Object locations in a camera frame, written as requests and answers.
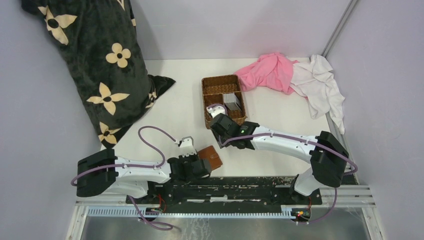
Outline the brown leather card holder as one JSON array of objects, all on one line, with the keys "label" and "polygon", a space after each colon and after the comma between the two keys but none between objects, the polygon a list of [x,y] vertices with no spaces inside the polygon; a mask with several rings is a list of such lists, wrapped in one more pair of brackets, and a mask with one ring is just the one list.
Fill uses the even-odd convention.
[{"label": "brown leather card holder", "polygon": [[223,165],[223,162],[213,145],[205,147],[199,150],[197,153],[201,159],[208,160],[212,171],[220,168]]}]

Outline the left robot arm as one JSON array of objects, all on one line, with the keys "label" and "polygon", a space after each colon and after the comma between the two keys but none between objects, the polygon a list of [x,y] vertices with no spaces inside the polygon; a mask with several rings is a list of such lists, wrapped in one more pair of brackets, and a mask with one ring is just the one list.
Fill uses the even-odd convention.
[{"label": "left robot arm", "polygon": [[114,149],[104,149],[77,163],[77,176],[71,180],[81,198],[103,193],[127,195],[149,204],[158,191],[149,185],[168,182],[189,183],[210,176],[209,160],[198,154],[180,155],[161,162],[145,162],[116,156]]}]

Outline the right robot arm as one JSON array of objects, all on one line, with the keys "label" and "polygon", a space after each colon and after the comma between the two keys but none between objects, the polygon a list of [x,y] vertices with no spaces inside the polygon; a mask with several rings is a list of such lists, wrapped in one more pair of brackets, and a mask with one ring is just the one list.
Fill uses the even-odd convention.
[{"label": "right robot arm", "polygon": [[271,151],[308,163],[310,167],[295,177],[288,191],[295,204],[302,204],[321,187],[342,184],[349,155],[330,132],[318,136],[282,133],[256,122],[239,125],[224,113],[213,114],[209,128],[221,148]]}]

